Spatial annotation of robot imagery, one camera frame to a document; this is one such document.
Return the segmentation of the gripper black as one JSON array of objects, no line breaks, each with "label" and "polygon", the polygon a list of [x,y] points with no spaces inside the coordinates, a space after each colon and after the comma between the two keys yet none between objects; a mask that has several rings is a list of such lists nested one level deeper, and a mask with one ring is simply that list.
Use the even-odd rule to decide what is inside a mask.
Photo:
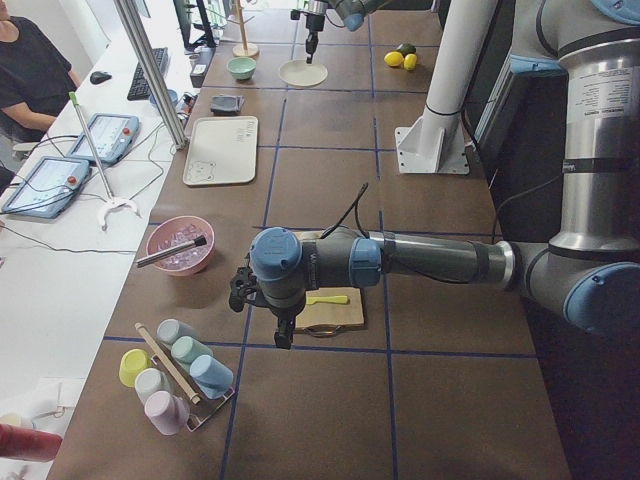
[{"label": "gripper black", "polygon": [[318,46],[318,33],[324,30],[325,14],[306,13],[305,26],[309,31],[305,40],[306,63],[312,64]]},{"label": "gripper black", "polygon": [[267,301],[267,304],[269,310],[277,319],[277,326],[274,332],[275,346],[279,349],[290,349],[296,326],[296,317],[303,310],[303,298],[300,297],[287,306],[277,306],[270,300]]}]

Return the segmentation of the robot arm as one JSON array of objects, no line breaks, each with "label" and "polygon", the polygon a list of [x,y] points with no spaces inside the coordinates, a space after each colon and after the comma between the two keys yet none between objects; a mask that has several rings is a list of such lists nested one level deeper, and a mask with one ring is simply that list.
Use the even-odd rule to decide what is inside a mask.
[{"label": "robot arm", "polygon": [[592,334],[639,330],[639,243],[629,230],[639,166],[639,5],[635,1],[520,1],[511,67],[568,77],[561,226],[547,243],[491,245],[364,232],[336,224],[299,239],[274,227],[252,241],[230,283],[230,307],[270,310],[289,348],[308,292],[363,288],[384,274],[450,284],[493,283]]},{"label": "robot arm", "polygon": [[342,21],[342,26],[354,32],[364,23],[365,17],[377,10],[436,10],[438,1],[388,1],[388,0],[308,0],[299,1],[290,11],[292,20],[305,17],[305,28],[308,31],[305,40],[306,63],[313,63],[319,38],[324,29],[327,12],[334,10]]}]

